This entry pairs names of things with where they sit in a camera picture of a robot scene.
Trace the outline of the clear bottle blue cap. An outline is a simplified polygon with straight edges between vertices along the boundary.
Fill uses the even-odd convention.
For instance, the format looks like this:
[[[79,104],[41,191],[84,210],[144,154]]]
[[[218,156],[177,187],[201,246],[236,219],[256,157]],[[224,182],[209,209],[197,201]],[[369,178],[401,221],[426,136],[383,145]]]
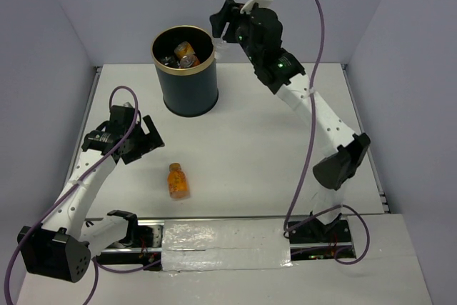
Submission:
[[[174,58],[175,58],[175,56],[163,56],[163,57],[161,57],[161,58],[159,59],[159,62],[160,62],[162,65],[168,67],[168,62],[169,62],[169,60],[171,59],[171,57],[174,57]]]

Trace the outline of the small orange juice bottle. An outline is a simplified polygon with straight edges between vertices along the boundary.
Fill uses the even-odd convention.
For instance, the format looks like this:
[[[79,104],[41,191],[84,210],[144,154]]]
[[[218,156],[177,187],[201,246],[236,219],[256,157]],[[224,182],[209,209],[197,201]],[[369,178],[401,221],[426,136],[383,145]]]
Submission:
[[[189,184],[179,163],[172,163],[169,165],[167,183],[169,195],[172,199],[184,199],[189,197]]]

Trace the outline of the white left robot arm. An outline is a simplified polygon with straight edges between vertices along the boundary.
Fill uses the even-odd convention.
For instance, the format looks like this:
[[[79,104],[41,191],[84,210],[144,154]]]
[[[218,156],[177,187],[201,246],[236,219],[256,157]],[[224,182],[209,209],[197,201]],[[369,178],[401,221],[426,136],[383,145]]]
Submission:
[[[138,217],[114,209],[102,219],[86,216],[105,180],[119,161],[130,164],[164,141],[150,116],[137,119],[133,107],[112,106],[110,117],[84,137],[73,174],[57,200],[57,207],[37,228],[24,226],[17,241],[26,270],[76,283],[90,261],[114,243],[139,242]]]

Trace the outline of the clear crushed bottle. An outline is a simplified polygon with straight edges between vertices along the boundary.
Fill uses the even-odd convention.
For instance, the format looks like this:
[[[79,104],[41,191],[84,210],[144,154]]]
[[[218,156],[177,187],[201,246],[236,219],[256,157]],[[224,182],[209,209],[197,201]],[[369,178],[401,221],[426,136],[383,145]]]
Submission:
[[[225,15],[226,15],[226,1],[227,0],[218,0],[220,1],[219,5],[221,8],[216,12],[217,16],[217,29],[221,29],[221,34],[219,37],[213,38],[213,43],[215,46],[215,59],[217,62],[222,62],[224,57],[226,56],[226,51],[228,49],[229,44],[223,40],[224,31],[226,30],[227,22],[224,22]]]

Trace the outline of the orange bottle with white label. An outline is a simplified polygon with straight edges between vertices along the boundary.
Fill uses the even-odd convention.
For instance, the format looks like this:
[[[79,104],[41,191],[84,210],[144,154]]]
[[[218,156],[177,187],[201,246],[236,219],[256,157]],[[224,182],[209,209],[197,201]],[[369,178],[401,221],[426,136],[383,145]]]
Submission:
[[[180,69],[190,69],[198,66],[200,61],[195,54],[183,55],[179,62]]]

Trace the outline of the blue label water bottle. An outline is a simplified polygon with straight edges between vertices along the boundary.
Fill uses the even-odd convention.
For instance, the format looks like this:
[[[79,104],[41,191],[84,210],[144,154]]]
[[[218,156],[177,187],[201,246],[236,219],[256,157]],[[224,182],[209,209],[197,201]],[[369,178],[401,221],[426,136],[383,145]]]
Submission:
[[[171,59],[168,62],[168,67],[173,69],[179,69],[179,62],[174,57],[171,57]]]

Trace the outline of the large orange milk tea bottle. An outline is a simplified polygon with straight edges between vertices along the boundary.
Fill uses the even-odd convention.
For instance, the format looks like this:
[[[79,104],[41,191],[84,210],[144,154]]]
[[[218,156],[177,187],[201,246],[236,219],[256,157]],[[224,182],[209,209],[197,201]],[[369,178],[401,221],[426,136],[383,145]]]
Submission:
[[[174,49],[174,54],[180,61],[184,56],[194,55],[195,51],[189,42],[183,41]]]

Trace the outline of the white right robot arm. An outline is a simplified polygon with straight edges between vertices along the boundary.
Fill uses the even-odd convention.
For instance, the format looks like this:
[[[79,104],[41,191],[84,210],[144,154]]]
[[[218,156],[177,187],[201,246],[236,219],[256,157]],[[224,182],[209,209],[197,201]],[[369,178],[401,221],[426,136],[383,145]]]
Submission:
[[[319,149],[323,159],[311,168],[318,191],[306,226],[315,240],[327,241],[341,219],[346,183],[365,158],[370,138],[343,122],[314,89],[298,59],[282,47],[283,26],[273,10],[254,4],[244,11],[243,4],[226,0],[210,23],[213,36],[239,44],[258,80],[309,126],[308,146]]]

